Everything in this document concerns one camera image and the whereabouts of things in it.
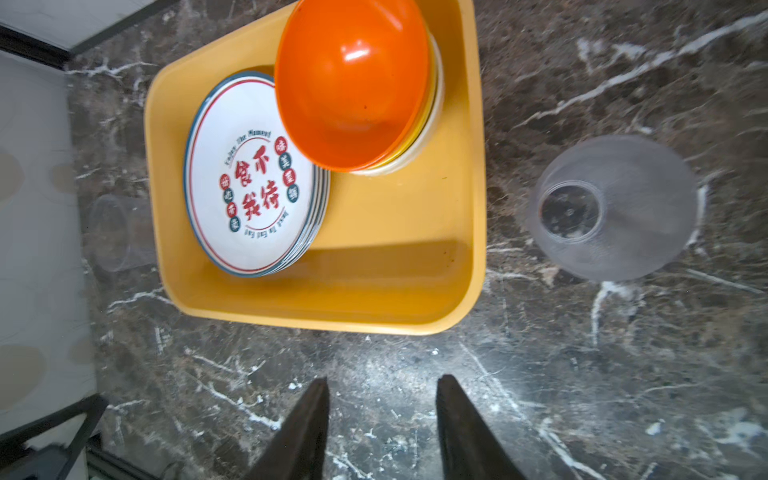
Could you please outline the yellow plastic bin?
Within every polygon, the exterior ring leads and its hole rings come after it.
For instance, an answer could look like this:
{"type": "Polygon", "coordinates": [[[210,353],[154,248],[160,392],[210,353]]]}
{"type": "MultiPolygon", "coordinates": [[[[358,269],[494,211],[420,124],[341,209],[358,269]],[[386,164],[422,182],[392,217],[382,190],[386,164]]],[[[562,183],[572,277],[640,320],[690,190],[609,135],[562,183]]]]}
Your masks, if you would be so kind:
{"type": "Polygon", "coordinates": [[[474,6],[419,5],[441,51],[446,98],[420,155],[394,173],[336,173],[324,222],[294,265],[261,278],[204,253],[183,194],[195,114],[225,77],[272,64],[290,7],[164,67],[144,113],[150,198],[163,287],[185,314],[291,328],[430,335],[477,301],[486,264],[486,169],[474,6]]]}

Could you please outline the yellow plastic bowl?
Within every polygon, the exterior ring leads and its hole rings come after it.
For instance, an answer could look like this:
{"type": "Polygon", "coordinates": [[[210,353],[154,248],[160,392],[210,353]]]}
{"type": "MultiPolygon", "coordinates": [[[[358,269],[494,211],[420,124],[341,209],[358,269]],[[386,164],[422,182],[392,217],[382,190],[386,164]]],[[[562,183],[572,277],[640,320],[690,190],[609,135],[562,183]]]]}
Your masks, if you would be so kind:
{"type": "Polygon", "coordinates": [[[368,167],[365,170],[362,170],[362,173],[371,172],[377,168],[383,167],[395,161],[398,157],[402,156],[407,151],[407,149],[415,142],[419,134],[424,129],[424,126],[426,125],[427,119],[430,115],[432,105],[434,103],[434,98],[437,92],[437,85],[438,85],[438,67],[437,67],[436,54],[431,42],[432,37],[429,37],[429,40],[430,40],[429,42],[430,88],[428,90],[428,93],[425,95],[417,120],[414,122],[414,124],[412,125],[406,137],[402,140],[400,145],[395,150],[393,150],[384,160],[381,160],[376,164],[374,164],[373,166],[368,167]]]}

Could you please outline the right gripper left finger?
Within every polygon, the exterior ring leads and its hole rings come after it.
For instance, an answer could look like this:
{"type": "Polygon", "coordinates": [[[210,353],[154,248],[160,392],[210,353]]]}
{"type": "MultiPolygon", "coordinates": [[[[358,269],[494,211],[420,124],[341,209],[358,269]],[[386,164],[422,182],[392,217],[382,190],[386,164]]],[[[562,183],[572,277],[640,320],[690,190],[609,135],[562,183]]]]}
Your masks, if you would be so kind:
{"type": "Polygon", "coordinates": [[[245,479],[322,479],[330,392],[313,380],[245,479]]]}

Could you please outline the grey translucent cup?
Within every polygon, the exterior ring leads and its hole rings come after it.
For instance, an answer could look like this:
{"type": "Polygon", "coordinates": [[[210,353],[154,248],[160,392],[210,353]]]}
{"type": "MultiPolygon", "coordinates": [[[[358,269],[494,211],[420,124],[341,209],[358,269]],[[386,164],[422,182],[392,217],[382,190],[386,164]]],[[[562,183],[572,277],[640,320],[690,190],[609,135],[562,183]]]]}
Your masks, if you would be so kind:
{"type": "Polygon", "coordinates": [[[635,135],[586,140],[560,154],[531,192],[527,227],[560,268],[621,282],[673,261],[698,222],[697,182],[672,149],[635,135]]]}

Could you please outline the left black frame post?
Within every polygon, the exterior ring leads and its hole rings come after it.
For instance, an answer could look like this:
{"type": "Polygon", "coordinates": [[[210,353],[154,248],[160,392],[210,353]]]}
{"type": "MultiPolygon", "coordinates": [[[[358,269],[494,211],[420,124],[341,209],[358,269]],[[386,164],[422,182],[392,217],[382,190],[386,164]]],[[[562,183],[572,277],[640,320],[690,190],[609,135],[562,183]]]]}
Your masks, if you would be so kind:
{"type": "Polygon", "coordinates": [[[61,70],[171,1],[1,0],[1,51],[61,70]]]}

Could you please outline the white plate quatrefoil design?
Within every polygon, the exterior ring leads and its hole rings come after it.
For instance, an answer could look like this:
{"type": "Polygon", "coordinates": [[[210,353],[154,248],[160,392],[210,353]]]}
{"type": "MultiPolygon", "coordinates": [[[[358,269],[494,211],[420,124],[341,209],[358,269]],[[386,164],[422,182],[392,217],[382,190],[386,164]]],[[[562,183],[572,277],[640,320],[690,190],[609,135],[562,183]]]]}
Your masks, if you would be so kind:
{"type": "Polygon", "coordinates": [[[329,200],[330,172],[318,166],[313,166],[312,172],[313,185],[309,213],[303,221],[298,237],[288,252],[274,266],[270,266],[263,276],[285,270],[300,260],[319,233],[329,200]]]}

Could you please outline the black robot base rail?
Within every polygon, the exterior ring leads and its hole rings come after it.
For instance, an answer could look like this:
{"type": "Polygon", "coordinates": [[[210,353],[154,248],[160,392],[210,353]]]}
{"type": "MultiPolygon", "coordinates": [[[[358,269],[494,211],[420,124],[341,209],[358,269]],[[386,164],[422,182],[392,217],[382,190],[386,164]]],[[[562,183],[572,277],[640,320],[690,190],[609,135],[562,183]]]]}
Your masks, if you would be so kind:
{"type": "Polygon", "coordinates": [[[66,479],[79,458],[85,459],[88,479],[151,480],[147,471],[101,448],[94,434],[109,402],[99,394],[79,400],[61,410],[1,435],[3,479],[66,479]],[[83,421],[67,443],[34,447],[29,441],[81,416],[83,421]]]}

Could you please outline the clear plastic cup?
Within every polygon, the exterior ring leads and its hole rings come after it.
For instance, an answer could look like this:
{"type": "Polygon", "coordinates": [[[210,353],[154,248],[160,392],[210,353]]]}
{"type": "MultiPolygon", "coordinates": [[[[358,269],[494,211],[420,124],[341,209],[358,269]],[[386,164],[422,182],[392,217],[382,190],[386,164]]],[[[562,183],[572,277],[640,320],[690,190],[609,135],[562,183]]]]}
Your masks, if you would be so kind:
{"type": "Polygon", "coordinates": [[[91,207],[88,239],[96,263],[107,272],[154,265],[157,251],[147,198],[103,195],[91,207]]]}

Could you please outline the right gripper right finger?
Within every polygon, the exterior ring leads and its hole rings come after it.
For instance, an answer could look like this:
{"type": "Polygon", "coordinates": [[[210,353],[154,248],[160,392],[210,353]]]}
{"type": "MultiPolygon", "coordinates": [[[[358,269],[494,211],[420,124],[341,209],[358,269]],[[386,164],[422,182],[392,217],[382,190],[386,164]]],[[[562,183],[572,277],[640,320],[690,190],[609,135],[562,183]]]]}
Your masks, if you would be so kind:
{"type": "Polygon", "coordinates": [[[452,375],[437,382],[436,412],[445,479],[526,479],[452,375]]]}

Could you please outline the cream and orange bowl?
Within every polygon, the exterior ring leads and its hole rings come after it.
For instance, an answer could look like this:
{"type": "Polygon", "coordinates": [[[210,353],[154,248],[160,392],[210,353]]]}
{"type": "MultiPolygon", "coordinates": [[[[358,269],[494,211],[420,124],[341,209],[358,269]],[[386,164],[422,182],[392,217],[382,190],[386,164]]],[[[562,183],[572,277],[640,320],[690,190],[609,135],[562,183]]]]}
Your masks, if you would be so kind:
{"type": "Polygon", "coordinates": [[[431,61],[434,70],[431,98],[423,111],[422,119],[411,132],[409,140],[387,160],[364,170],[353,171],[353,175],[376,177],[394,173],[414,161],[426,148],[437,126],[445,98],[445,75],[442,56],[434,36],[428,32],[431,61]]]}

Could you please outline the orange plastic bowl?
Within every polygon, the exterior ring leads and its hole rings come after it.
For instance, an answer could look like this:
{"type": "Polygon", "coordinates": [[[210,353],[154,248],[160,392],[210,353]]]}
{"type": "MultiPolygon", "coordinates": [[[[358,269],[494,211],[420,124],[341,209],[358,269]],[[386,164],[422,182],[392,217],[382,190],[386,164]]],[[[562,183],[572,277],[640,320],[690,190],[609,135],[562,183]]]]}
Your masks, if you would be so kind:
{"type": "Polygon", "coordinates": [[[336,172],[397,153],[435,90],[428,28],[414,1],[301,1],[275,64],[277,104],[296,147],[336,172]]]}

